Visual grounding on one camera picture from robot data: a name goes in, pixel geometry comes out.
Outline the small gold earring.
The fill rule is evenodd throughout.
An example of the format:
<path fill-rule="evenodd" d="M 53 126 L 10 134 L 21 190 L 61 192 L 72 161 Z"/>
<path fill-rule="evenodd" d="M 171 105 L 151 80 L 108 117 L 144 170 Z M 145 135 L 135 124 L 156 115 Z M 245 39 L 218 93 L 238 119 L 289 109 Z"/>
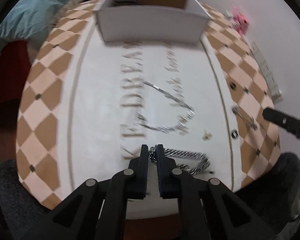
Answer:
<path fill-rule="evenodd" d="M 204 135 L 202 137 L 202 139 L 204 141 L 208 141 L 208 140 L 211 140 L 211 138 L 213 137 L 213 134 L 208 132 L 207 130 L 204 130 Z"/>

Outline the black fuzzy stool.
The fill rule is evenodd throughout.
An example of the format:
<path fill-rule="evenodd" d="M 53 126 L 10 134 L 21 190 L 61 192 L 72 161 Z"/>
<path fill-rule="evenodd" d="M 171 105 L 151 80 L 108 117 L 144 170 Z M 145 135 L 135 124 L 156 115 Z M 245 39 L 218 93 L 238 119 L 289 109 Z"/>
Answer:
<path fill-rule="evenodd" d="M 298 226 L 290 212 L 300 186 L 296 154 L 280 155 L 273 168 L 235 194 L 275 232 L 275 239 L 290 239 Z M 21 239 L 49 209 L 21 185 L 14 160 L 0 164 L 0 205 L 11 239 Z"/>

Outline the checkered tablecloth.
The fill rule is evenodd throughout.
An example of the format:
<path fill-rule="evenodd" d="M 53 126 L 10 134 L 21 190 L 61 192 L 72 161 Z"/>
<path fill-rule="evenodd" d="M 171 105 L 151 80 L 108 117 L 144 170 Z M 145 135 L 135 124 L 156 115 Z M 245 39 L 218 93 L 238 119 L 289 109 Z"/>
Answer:
<path fill-rule="evenodd" d="M 280 156 L 278 127 L 249 47 L 220 12 L 196 46 L 172 42 L 103 42 L 99 0 L 61 18 L 25 83 L 16 150 L 22 185 L 48 209 L 89 178 L 111 178 L 142 145 L 206 154 L 200 179 L 238 191 Z M 202 139 L 204 130 L 213 134 Z"/>

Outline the pink panther plush toy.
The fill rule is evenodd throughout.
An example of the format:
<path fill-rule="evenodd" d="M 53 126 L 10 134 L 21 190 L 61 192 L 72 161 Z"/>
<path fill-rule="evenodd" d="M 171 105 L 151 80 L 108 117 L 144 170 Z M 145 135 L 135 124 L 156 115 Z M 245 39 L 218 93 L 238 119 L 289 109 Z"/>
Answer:
<path fill-rule="evenodd" d="M 249 21 L 242 13 L 239 12 L 237 7 L 232 9 L 231 23 L 233 28 L 243 37 L 249 27 Z"/>

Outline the white cardboard box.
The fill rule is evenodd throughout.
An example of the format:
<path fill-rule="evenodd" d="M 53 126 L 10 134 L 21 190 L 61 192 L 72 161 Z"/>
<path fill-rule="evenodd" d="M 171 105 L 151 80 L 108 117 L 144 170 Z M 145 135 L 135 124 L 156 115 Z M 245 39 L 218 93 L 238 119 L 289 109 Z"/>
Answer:
<path fill-rule="evenodd" d="M 197 44 L 211 20 L 197 0 L 99 0 L 95 14 L 104 42 Z"/>

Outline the teal blanket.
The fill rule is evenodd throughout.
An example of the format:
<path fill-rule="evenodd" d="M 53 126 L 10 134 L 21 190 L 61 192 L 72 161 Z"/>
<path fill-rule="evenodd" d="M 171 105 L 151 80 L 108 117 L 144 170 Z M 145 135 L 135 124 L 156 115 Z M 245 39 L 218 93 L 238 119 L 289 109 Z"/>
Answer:
<path fill-rule="evenodd" d="M 52 29 L 52 18 L 68 1 L 20 0 L 0 24 L 0 52 L 14 41 L 26 41 L 39 50 Z"/>

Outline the wall power socket strip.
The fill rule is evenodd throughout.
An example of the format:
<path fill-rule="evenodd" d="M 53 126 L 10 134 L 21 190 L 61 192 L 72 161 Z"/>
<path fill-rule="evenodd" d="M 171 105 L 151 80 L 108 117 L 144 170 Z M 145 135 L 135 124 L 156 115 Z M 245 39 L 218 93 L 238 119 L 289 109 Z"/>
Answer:
<path fill-rule="evenodd" d="M 274 104 L 279 103 L 283 100 L 282 91 L 279 88 L 279 85 L 273 75 L 273 72 L 267 63 L 266 59 L 264 58 L 262 52 L 260 51 L 257 44 L 253 41 L 251 42 L 250 50 L 253 54 L 254 59 L 256 60 L 261 73 L 266 81 L 268 89 L 270 91 L 270 95 Z"/>

